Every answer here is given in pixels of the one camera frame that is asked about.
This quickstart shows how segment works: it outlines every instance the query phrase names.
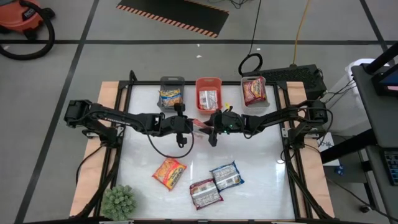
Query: white table surface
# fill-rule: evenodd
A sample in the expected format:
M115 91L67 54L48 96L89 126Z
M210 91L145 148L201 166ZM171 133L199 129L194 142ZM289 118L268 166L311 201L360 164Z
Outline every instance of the white table surface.
M239 86L223 86L223 105L233 105L233 111L242 113ZM129 113L160 113L156 103L159 86L134 86ZM185 86L184 103L189 118L206 121L210 116L200 115L196 109L195 86ZM266 88L270 107L261 114L276 110L274 90ZM175 135L152 138L155 146L168 155L182 155L189 149L192 138L183 149L177 146ZM127 128L118 184L130 185L135 193L137 209L131 218L169 219L267 219L293 220L294 212L289 181L284 164L280 161L282 140L279 125L266 128L251 139L242 134L219 135L216 147L211 147L207 138L195 138L192 152L179 161L187 166L175 187L169 191L152 177L165 160L155 152L146 135ZM189 186L211 178L209 170L232 161L241 173L244 184L221 192L223 202L217 202L201 210L192 203Z

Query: ramen noodle package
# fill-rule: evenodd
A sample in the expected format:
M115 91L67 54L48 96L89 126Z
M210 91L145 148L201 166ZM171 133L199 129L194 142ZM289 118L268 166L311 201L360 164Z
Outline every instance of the ramen noodle package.
M266 101L265 86L262 77L243 83L244 104L248 106L259 101Z
M168 190L172 190L185 168L187 167L177 160L167 158L152 176L165 185Z
M199 91L200 109L215 110L217 109L217 91L204 90Z
M212 203L223 201L213 179L196 182L189 186L189 190L191 192L192 202L197 210L211 205Z
M220 166L219 168L215 168L210 172L213 174L219 191L244 183L238 168L236 168L235 161L230 164Z
M182 103L180 89L176 90L160 90L160 98L164 107L174 106L176 103Z

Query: hazard stripe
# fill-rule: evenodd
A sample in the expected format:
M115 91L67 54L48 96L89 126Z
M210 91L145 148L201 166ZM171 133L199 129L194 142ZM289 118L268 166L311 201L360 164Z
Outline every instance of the hazard stripe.
M193 3L199 4L199 5L202 5L202 6L206 6L206 7L210 7L210 8L213 8L213 9L217 9L217 8L215 8L213 6L207 6L207 5L204 5L204 4L197 3L197 2L193 2ZM184 23L181 23L181 22L178 22L178 21L174 21L172 19L161 17L161 16L156 16L156 15L151 14L149 12L144 12L142 10L133 9L131 7L128 7L128 6L118 5L118 6L116 6L116 8L122 9L122 10L130 12L130 13L134 13L134 14L137 14L137 15L149 18L149 19L160 21L160 22L172 25L172 26L176 26L176 27L179 27L179 28L187 29L189 31L197 32L199 34L206 35L208 37L212 37L212 38L218 37L218 34L215 34L215 33L211 32L211 31L203 30L203 29L201 29L199 27L191 26L189 24L184 24Z

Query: green succulent plant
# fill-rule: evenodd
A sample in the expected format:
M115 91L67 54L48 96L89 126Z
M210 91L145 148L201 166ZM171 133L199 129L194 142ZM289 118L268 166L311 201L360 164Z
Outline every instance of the green succulent plant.
M117 185L106 189L101 204L101 213L114 221L127 220L136 209L136 201L131 187Z

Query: orange snack bag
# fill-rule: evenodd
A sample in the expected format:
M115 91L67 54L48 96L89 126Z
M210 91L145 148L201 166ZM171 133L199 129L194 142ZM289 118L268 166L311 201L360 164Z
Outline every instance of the orange snack bag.
M167 158L152 176L172 190L186 168L176 159Z

